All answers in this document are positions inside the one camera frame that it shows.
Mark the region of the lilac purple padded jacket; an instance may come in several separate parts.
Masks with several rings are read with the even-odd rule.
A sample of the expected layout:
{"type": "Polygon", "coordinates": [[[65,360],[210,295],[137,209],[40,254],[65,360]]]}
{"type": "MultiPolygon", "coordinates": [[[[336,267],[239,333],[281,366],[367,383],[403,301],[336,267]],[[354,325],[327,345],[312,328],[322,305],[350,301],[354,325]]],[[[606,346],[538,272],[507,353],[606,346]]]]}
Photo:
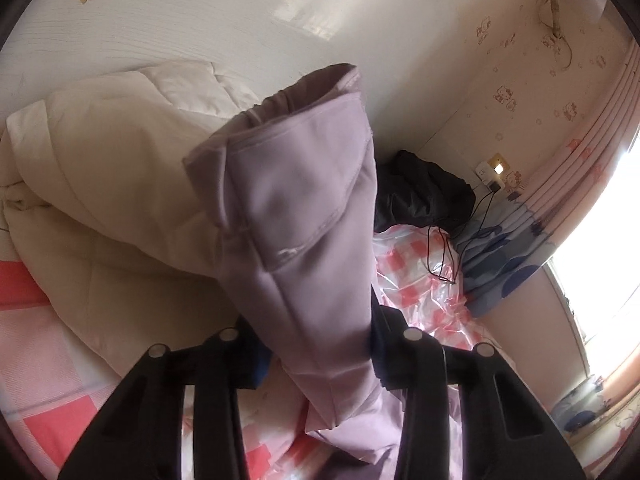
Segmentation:
{"type": "Polygon", "coordinates": [[[214,271],[309,404],[306,431],[390,478],[402,405],[370,357],[376,173],[350,64],[316,70],[186,156],[214,271]]]}

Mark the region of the bright bedroom window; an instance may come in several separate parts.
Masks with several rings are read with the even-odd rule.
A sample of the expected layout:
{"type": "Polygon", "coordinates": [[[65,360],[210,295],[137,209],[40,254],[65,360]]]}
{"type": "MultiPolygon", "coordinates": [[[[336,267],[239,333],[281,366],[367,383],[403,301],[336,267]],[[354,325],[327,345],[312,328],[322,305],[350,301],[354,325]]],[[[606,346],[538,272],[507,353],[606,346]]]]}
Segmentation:
{"type": "Polygon", "coordinates": [[[549,266],[582,336],[590,372],[607,378],[639,345],[639,143],[549,266]]]}

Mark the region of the pink window curtain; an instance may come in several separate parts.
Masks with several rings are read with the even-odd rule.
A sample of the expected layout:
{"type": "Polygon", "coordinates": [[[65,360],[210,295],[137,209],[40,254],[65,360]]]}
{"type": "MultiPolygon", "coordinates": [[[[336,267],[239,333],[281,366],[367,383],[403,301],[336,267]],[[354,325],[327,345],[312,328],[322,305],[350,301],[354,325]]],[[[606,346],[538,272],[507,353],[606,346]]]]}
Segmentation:
{"type": "Polygon", "coordinates": [[[532,218],[544,226],[569,214],[604,182],[614,158],[630,146],[639,125],[639,45],[559,151],[511,198],[508,221],[532,218]]]}

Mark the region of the cream white duvet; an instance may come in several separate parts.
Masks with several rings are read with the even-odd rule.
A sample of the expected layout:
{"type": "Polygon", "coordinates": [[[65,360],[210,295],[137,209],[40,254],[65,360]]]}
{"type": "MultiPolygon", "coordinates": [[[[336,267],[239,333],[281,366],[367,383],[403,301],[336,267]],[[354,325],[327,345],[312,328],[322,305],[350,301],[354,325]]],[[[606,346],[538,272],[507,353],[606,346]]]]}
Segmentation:
{"type": "Polygon", "coordinates": [[[66,84],[6,118],[13,245],[63,323],[119,375],[152,344],[196,346],[236,311],[182,161],[256,103],[242,79],[172,61],[66,84]]]}

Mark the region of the black garment on bed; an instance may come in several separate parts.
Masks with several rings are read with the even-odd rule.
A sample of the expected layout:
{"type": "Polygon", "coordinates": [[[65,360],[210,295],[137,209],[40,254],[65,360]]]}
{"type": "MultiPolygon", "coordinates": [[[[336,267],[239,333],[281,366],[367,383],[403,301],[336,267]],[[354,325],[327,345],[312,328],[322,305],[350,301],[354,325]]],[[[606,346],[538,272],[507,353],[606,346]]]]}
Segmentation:
{"type": "Polygon", "coordinates": [[[437,226],[451,234],[472,216],[476,202],[472,186],[416,154],[398,151],[376,167],[376,177],[375,233],[408,224],[437,226]]]}

